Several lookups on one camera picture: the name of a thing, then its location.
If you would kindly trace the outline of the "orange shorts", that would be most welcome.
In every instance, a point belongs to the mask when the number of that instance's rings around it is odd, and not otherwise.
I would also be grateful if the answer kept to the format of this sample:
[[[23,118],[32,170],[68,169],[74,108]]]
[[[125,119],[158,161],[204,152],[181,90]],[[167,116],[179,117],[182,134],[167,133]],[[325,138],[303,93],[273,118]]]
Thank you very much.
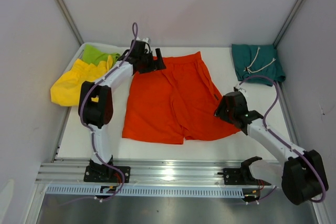
[[[222,95],[201,52],[163,61],[166,69],[133,76],[123,138],[183,144],[186,140],[219,140],[239,131],[214,115]]]

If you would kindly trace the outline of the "teal green shorts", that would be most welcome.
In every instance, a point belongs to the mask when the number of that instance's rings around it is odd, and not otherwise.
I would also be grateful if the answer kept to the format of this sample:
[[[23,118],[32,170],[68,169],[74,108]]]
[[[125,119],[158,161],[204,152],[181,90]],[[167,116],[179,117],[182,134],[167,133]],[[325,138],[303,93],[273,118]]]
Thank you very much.
[[[278,51],[273,45],[232,44],[231,54],[238,81],[254,76],[248,81],[273,86],[274,82],[286,79]]]

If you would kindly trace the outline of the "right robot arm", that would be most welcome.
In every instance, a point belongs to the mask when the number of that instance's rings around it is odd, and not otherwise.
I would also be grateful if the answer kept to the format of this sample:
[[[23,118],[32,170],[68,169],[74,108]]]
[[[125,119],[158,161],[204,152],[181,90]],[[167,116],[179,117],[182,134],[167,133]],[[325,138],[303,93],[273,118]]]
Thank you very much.
[[[248,109],[246,98],[239,91],[224,95],[214,115],[256,140],[278,161],[273,165],[258,156],[243,161],[239,176],[245,184],[257,180],[270,183],[281,188],[295,205],[308,200],[324,201],[329,185],[317,151],[306,151],[277,133],[265,116]]]

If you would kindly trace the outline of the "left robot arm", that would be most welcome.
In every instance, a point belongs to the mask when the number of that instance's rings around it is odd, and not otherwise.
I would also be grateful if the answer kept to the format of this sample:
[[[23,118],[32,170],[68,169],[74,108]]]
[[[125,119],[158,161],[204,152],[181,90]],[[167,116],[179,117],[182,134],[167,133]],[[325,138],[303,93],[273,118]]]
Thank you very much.
[[[130,49],[124,51],[106,74],[94,82],[85,81],[81,85],[78,114],[82,125],[90,132],[92,146],[88,176],[108,182],[115,172],[120,171],[113,166],[112,153],[108,150],[107,126],[113,116],[113,91],[135,73],[144,74],[165,68],[159,48],[152,51],[146,39],[134,39]]]

